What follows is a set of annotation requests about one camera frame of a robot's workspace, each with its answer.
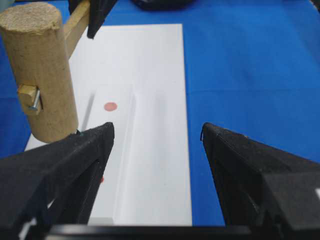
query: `blue tablecloth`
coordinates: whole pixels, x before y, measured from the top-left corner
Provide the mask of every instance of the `blue tablecloth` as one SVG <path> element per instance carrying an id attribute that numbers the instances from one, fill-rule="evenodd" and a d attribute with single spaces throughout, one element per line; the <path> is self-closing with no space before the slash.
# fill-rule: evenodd
<path id="1" fill-rule="evenodd" d="M 52 3 L 65 21 L 67 2 Z M 308 0 L 197 0 L 164 12 L 119 0 L 105 24 L 171 23 L 183 24 L 193 225 L 223 225 L 203 123 L 320 161 L 320 15 Z M 0 59 L 4 157 L 24 149 L 30 129 L 2 45 Z"/>

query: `white foam board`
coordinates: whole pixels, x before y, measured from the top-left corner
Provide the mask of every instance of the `white foam board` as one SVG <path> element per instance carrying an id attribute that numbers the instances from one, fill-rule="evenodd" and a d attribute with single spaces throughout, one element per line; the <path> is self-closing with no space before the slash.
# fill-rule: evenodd
<path id="1" fill-rule="evenodd" d="M 79 130 L 115 126 L 90 223 L 190 226 L 182 25 L 104 26 L 69 62 Z M 26 149 L 39 144 L 31 136 Z"/>

